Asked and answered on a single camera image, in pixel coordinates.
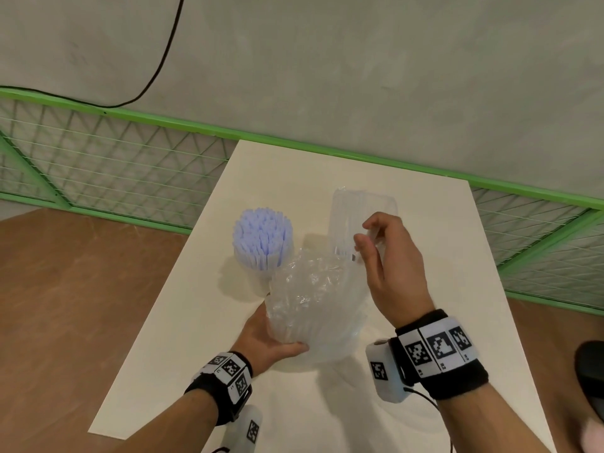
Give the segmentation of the person's right hand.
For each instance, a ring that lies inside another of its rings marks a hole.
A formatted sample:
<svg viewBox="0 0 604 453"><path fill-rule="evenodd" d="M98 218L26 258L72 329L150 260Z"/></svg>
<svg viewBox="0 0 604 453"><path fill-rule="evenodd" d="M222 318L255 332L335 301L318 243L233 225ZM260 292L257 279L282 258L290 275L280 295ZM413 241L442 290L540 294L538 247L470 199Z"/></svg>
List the person's right hand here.
<svg viewBox="0 0 604 453"><path fill-rule="evenodd" d="M372 240L381 256L381 280L366 280L382 315L398 329L434 311L423 257L400 217L374 213L363 227L376 231Z"/></svg>

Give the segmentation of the person's left hand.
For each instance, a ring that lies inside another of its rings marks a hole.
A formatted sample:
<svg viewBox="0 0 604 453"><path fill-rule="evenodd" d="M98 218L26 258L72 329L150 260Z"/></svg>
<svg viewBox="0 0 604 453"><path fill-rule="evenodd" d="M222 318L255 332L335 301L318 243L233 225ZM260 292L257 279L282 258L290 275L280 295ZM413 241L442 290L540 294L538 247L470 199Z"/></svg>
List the person's left hand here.
<svg viewBox="0 0 604 453"><path fill-rule="evenodd" d="M273 366L273 346L279 341L272 337L269 326L266 304L262 302L246 320L230 350L246 358L251 365L253 378Z"/></svg>

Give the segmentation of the clear plastic cup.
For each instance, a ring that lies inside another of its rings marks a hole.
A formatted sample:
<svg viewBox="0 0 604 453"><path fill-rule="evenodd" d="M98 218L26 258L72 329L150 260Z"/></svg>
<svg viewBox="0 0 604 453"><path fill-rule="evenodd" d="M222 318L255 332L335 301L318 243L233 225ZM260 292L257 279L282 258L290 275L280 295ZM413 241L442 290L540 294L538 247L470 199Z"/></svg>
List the clear plastic cup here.
<svg viewBox="0 0 604 453"><path fill-rule="evenodd" d="M357 250L353 240L356 234L371 235L363 223L374 213L398 215L395 198L363 190L339 188L332 196L327 241L330 251L337 257L355 261Z"/></svg>

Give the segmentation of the clear bag of plastic cups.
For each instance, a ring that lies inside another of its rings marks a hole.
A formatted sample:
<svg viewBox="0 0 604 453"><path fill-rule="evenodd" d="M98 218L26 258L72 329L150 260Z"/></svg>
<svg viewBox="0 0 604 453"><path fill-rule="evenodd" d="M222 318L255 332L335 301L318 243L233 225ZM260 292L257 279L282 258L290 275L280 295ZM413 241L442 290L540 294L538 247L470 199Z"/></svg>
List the clear bag of plastic cups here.
<svg viewBox="0 0 604 453"><path fill-rule="evenodd" d="M272 337L309 349L284 359L277 369L306 372L353 354L366 322L368 297L360 258L301 249L276 270L265 305Z"/></svg>

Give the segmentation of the person's left forearm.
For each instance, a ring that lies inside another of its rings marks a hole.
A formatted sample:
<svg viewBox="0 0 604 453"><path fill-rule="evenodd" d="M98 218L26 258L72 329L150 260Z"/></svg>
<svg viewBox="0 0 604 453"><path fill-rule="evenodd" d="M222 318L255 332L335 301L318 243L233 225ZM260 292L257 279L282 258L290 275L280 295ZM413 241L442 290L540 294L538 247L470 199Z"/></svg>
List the person's left forearm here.
<svg viewBox="0 0 604 453"><path fill-rule="evenodd" d="M194 389L118 445L113 453L201 453L217 418L218 408L212 396Z"/></svg>

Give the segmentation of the person's right forearm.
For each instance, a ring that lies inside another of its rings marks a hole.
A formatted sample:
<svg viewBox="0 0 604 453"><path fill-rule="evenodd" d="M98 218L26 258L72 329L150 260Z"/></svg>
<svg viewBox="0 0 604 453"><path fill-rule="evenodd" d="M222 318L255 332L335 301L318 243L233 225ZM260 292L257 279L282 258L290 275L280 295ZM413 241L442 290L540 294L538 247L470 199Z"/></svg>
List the person's right forearm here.
<svg viewBox="0 0 604 453"><path fill-rule="evenodd" d="M551 453L490 383L437 406L455 453Z"/></svg>

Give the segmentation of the black left wristband with markers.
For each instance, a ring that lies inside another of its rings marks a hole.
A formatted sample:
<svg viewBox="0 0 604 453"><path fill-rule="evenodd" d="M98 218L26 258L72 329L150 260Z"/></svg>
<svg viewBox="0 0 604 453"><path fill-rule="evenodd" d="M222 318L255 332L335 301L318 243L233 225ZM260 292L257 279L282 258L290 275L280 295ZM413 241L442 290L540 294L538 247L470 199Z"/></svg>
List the black left wristband with markers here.
<svg viewBox="0 0 604 453"><path fill-rule="evenodd" d="M215 426L238 419L253 392L253 367L239 351L218 353L194 376L185 394L200 389L214 400L218 416Z"/></svg>

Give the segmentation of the black wristband with markers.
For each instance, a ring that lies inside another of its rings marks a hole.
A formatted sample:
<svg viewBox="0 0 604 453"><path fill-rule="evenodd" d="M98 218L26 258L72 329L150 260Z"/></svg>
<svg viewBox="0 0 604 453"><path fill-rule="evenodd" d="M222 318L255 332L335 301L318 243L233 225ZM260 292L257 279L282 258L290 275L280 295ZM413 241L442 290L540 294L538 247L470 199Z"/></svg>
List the black wristband with markers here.
<svg viewBox="0 0 604 453"><path fill-rule="evenodd" d="M214 400L218 416L215 426L238 419L253 392L253 367L239 351L218 353L194 376L185 394L200 389Z"/></svg>
<svg viewBox="0 0 604 453"><path fill-rule="evenodd" d="M489 382L476 346L443 309L397 328L389 348L402 382L408 387L421 384L434 400L452 399Z"/></svg>

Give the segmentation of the clear straw holder cup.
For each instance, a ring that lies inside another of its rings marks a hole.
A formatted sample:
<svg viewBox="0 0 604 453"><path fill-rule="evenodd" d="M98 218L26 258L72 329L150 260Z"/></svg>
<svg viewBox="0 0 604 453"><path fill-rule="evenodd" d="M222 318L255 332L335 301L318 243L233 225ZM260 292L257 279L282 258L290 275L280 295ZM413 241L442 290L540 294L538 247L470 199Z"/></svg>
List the clear straw holder cup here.
<svg viewBox="0 0 604 453"><path fill-rule="evenodd" d="M252 293L261 298L267 297L270 294L271 280L280 266L275 266L264 271L256 268L250 268L244 263L244 258L238 253L238 251L234 250L233 252L238 265L245 273Z"/></svg>

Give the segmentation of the bundle of pale blue straws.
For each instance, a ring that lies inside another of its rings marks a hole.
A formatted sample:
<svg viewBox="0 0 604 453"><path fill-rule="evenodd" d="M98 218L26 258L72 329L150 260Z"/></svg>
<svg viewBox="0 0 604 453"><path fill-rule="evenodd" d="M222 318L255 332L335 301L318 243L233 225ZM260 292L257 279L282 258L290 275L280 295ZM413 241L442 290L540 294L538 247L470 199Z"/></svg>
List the bundle of pale blue straws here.
<svg viewBox="0 0 604 453"><path fill-rule="evenodd" d="M232 247L245 268L273 272L294 251L291 220L270 208L244 210L234 224Z"/></svg>

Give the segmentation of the black right wristband with markers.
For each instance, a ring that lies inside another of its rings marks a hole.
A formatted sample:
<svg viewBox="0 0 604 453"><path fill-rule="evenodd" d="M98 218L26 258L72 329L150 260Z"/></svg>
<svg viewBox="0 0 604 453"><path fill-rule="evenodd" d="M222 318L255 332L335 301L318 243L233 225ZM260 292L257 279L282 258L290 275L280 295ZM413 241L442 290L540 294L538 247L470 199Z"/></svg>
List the black right wristband with markers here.
<svg viewBox="0 0 604 453"><path fill-rule="evenodd" d="M452 399L489 382L476 346L443 309L397 328L389 348L402 382L408 387L421 384L434 400Z"/></svg>

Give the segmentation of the green mesh fence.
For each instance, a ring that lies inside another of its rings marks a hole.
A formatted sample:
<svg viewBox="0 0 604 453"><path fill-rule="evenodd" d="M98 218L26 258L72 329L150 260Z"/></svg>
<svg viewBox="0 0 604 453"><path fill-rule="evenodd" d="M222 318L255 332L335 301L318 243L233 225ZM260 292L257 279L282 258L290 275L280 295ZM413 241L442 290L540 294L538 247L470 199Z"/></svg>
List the green mesh fence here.
<svg viewBox="0 0 604 453"><path fill-rule="evenodd" d="M239 141L468 182L505 292L604 315L604 198L0 86L0 198L189 233Z"/></svg>

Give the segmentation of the black rounded object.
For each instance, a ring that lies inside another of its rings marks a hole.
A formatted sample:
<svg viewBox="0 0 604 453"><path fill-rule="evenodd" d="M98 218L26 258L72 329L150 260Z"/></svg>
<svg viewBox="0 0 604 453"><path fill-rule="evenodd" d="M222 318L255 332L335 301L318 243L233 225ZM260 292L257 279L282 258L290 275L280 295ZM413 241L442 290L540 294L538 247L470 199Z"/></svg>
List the black rounded object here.
<svg viewBox="0 0 604 453"><path fill-rule="evenodd" d="M574 354L574 370L580 388L604 424L604 341L587 341Z"/></svg>

